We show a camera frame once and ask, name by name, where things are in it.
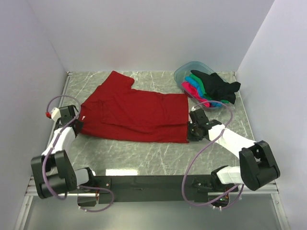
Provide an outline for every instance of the black cloth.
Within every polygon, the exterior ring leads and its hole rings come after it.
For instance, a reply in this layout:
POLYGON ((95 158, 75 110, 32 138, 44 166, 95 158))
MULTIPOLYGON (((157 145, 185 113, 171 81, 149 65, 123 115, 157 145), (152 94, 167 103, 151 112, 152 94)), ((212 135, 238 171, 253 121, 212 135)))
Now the black cloth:
POLYGON ((241 86, 239 82, 228 83, 223 81, 217 73, 206 74, 198 70, 191 70, 191 73, 198 77, 205 87, 206 93, 216 101, 227 100, 234 104, 236 101, 235 92, 241 86))

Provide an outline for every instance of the blue cloth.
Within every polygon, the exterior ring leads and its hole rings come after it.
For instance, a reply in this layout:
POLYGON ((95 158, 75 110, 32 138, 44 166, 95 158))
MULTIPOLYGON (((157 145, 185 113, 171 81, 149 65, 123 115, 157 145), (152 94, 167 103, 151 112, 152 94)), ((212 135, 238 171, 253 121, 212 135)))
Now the blue cloth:
MULTIPOLYGON (((195 87, 197 89, 197 92, 198 92, 198 95, 203 98, 203 99, 207 99, 207 100, 212 100, 210 97, 206 97, 205 95, 202 95, 202 92, 201 92, 201 87, 200 85, 193 79, 191 78, 190 76, 186 76, 185 77, 185 80, 191 84, 191 86, 195 87)), ((210 102, 210 105, 212 107, 220 107, 222 106, 221 104, 219 103, 216 103, 216 102, 210 102)))

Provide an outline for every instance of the red shirt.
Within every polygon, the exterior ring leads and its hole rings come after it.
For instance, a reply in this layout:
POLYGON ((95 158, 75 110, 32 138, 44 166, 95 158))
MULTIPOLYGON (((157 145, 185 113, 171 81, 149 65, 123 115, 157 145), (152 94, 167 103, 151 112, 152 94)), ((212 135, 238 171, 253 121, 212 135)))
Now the red shirt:
POLYGON ((132 89, 134 79, 113 71, 81 105, 81 133, 142 142, 188 143, 188 99, 132 89))

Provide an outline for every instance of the clear plastic bin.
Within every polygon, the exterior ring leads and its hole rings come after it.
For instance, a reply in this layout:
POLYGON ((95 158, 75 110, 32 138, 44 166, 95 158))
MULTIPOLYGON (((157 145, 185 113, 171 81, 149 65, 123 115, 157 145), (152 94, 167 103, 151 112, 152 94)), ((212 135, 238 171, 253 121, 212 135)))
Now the clear plastic bin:
MULTIPOLYGON (((177 83, 177 86, 184 92, 186 92, 188 95, 190 95, 190 98, 192 98, 192 100, 195 103, 199 103, 199 101, 193 97, 188 91, 186 91, 183 87, 182 87, 182 83, 185 81, 185 77, 191 74, 191 70, 198 70, 201 71, 203 73, 207 73, 207 74, 212 74, 214 73, 214 71, 212 69, 210 69, 208 66, 206 66, 205 64, 199 62, 199 61, 192 61, 189 62, 187 64, 185 64, 184 66, 180 67, 179 69, 177 69, 174 73, 174 79, 177 83)), ((206 107, 204 105, 202 105, 202 108, 205 111, 216 111, 217 109, 221 109, 222 106, 220 107, 206 107)))

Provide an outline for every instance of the white wall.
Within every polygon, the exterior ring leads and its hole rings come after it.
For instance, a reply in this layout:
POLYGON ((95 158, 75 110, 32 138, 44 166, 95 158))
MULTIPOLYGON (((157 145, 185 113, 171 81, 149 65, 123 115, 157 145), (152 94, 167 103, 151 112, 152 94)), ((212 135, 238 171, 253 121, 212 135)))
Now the white wall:
POLYGON ((307 2, 276 0, 237 73, 257 140, 272 147, 292 229, 307 226, 307 2))
POLYGON ((67 75, 25 0, 0 1, 0 229, 14 227, 31 175, 46 147, 48 100, 67 75))
POLYGON ((273 0, 28 0, 66 70, 237 70, 273 0))

